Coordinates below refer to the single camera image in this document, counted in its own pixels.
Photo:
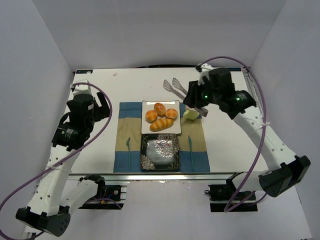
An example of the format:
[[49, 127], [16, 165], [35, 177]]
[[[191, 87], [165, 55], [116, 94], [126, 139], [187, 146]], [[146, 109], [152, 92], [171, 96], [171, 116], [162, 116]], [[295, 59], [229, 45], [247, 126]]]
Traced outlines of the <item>metal serving tongs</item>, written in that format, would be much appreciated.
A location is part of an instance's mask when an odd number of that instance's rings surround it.
[[[187, 93], [188, 93], [187, 90], [181, 85], [181, 83], [175, 77], [172, 79], [172, 83], [169, 83], [166, 79], [164, 79], [163, 80], [163, 88], [166, 91], [176, 95], [182, 101], [185, 99], [185, 97], [187, 96]], [[196, 107], [195, 110], [198, 111], [202, 117], [207, 117], [208, 112], [209, 112], [204, 107], [202, 107], [202, 108]]]

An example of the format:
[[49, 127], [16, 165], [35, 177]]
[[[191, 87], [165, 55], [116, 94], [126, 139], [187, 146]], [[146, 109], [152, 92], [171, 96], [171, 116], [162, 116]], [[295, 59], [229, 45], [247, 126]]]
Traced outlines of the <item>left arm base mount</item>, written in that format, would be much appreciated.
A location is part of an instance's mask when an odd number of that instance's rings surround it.
[[78, 185], [80, 185], [83, 180], [95, 182], [98, 184], [98, 189], [97, 194], [84, 203], [80, 209], [120, 210], [124, 206], [124, 198], [121, 197], [121, 194], [124, 192], [122, 191], [121, 185], [106, 184], [105, 178], [97, 174], [90, 174], [85, 177], [81, 177], [78, 181]]

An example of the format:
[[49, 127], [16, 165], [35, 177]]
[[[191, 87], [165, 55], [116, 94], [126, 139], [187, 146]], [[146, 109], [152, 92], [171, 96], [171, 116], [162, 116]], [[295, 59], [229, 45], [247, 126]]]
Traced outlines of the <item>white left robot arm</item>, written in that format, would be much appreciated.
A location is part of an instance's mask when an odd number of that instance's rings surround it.
[[89, 200], [106, 194], [105, 179], [90, 174], [80, 184], [62, 196], [72, 166], [81, 147], [90, 139], [94, 124], [110, 117], [110, 107], [102, 92], [96, 98], [89, 91], [75, 93], [67, 102], [69, 112], [60, 119], [52, 139], [45, 174], [26, 207], [17, 210], [16, 219], [39, 231], [60, 237], [67, 229], [73, 213]]

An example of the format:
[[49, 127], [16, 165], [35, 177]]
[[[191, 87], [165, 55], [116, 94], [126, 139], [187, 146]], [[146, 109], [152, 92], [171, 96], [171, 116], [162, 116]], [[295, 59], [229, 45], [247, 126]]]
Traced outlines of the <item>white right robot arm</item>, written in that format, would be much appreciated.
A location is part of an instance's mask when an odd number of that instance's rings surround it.
[[228, 68], [209, 64], [197, 66], [198, 80], [190, 81], [183, 103], [190, 108], [214, 104], [226, 113], [250, 138], [263, 157], [267, 170], [251, 174], [244, 191], [264, 191], [277, 197], [298, 184], [311, 165], [307, 156], [298, 156], [264, 120], [257, 102], [246, 90], [236, 90]]

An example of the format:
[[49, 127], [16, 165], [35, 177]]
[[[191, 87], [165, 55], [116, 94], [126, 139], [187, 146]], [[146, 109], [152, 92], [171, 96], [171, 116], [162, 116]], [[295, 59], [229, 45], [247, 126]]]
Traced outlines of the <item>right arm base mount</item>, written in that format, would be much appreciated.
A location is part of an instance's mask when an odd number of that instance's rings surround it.
[[[208, 187], [204, 190], [204, 194], [209, 198], [210, 211], [212, 213], [223, 213], [227, 203], [236, 191], [231, 179], [240, 175], [240, 173], [207, 173], [204, 174], [204, 180], [207, 181]], [[230, 210], [231, 213], [249, 213], [257, 212], [256, 194], [242, 188], [231, 202], [229, 208], [234, 207], [243, 199], [248, 198], [244, 203]]]

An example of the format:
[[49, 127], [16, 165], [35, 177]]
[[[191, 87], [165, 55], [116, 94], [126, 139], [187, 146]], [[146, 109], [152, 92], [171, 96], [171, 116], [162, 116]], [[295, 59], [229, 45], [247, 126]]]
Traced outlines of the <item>round bread roll top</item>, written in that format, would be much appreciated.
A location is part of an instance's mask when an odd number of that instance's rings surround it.
[[166, 114], [166, 107], [160, 103], [156, 102], [153, 106], [154, 111], [157, 113], [158, 116], [163, 117]]

